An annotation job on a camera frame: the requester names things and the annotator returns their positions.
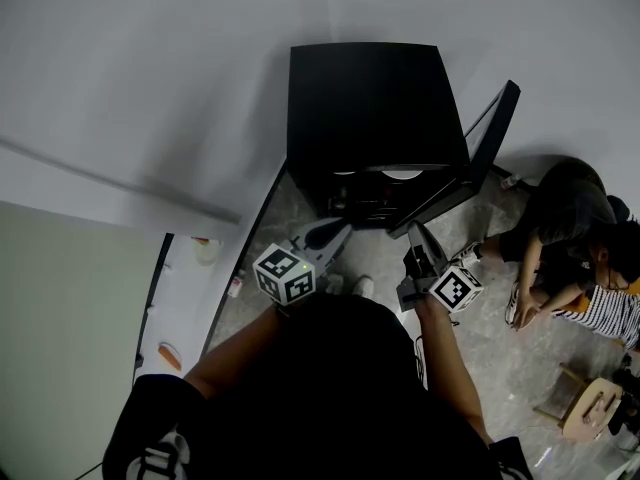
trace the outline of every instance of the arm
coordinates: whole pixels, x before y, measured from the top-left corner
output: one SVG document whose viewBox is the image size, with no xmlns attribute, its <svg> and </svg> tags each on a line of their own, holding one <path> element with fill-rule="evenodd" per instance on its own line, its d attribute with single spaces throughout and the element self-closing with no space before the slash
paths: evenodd
<svg viewBox="0 0 640 480">
<path fill-rule="evenodd" d="M 538 310 L 538 304 L 531 295 L 531 286 L 535 280 L 535 272 L 540 263 L 542 242 L 535 230 L 529 235 L 527 248 L 520 267 L 520 290 L 518 292 L 518 306 L 513 321 L 514 327 L 520 328 L 527 321 L 527 314 L 531 310 Z"/>
<path fill-rule="evenodd" d="M 489 445 L 493 441 L 484 426 L 480 398 L 462 361 L 447 309 L 429 296 L 417 303 L 416 313 L 422 329 L 429 390 L 465 418 Z"/>
<path fill-rule="evenodd" d="M 582 293 L 584 293 L 584 291 L 578 286 L 578 283 L 565 286 L 540 307 L 540 312 L 549 314 L 556 309 L 561 309 L 576 300 Z"/>
<path fill-rule="evenodd" d="M 270 306 L 256 320 L 204 356 L 184 380 L 205 398 L 212 398 L 233 386 L 247 368 L 274 341 L 280 318 Z"/>
</svg>

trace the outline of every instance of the fiducial marker cube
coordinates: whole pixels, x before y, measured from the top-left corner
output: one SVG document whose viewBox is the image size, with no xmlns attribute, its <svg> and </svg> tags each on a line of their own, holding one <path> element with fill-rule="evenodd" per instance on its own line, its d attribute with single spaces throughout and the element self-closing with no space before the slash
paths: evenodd
<svg viewBox="0 0 640 480">
<path fill-rule="evenodd" d="M 260 290 L 282 306 L 316 291 L 314 266 L 276 244 L 253 262 L 253 271 Z"/>
<path fill-rule="evenodd" d="M 449 311 L 456 313 L 466 309 L 482 290 L 483 286 L 471 272 L 466 268 L 451 265 L 429 288 L 429 293 Z"/>
</svg>

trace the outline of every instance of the black cabinet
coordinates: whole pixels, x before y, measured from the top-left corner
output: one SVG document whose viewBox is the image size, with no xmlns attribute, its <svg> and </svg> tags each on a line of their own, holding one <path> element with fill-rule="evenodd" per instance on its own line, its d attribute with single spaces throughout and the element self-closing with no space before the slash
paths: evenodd
<svg viewBox="0 0 640 480">
<path fill-rule="evenodd" d="M 320 217 L 395 238 L 478 192 L 519 94 L 507 82 L 463 134 L 435 46 L 294 47 L 287 165 Z"/>
</svg>

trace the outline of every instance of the white sneaker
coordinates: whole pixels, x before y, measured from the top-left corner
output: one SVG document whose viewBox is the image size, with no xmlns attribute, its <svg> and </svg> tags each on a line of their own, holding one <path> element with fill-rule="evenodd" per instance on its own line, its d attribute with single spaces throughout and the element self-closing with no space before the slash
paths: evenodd
<svg viewBox="0 0 640 480">
<path fill-rule="evenodd" d="M 516 318 L 516 309 L 518 307 L 518 292 L 520 291 L 520 283 L 516 281 L 511 287 L 511 295 L 509 296 L 509 303 L 507 309 L 504 312 L 504 321 L 509 325 L 513 325 L 513 321 Z"/>
<path fill-rule="evenodd" d="M 451 264 L 457 267 L 469 268 L 471 265 L 479 263 L 480 258 L 478 258 L 478 255 L 474 250 L 478 245 L 480 245 L 480 242 L 471 242 L 453 258 L 451 258 Z"/>
<path fill-rule="evenodd" d="M 369 276 L 362 276 L 360 279 L 356 281 L 355 286 L 353 287 L 352 295 L 357 295 L 358 297 L 364 297 L 365 299 L 373 298 L 373 279 Z"/>
<path fill-rule="evenodd" d="M 327 276 L 326 293 L 330 295 L 340 295 L 344 286 L 344 277 L 340 274 L 329 274 Z"/>
</svg>

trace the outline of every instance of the wooden stool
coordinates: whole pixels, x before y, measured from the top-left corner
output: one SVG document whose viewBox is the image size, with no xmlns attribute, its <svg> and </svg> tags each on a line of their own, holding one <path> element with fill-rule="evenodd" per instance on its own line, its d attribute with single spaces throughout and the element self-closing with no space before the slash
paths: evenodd
<svg viewBox="0 0 640 480">
<path fill-rule="evenodd" d="M 607 426 L 622 398 L 622 388 L 613 382 L 599 378 L 584 379 L 560 364 L 560 369 L 579 386 L 580 391 L 562 418 L 534 407 L 534 412 L 558 424 L 562 435 L 576 441 L 591 441 Z"/>
</svg>

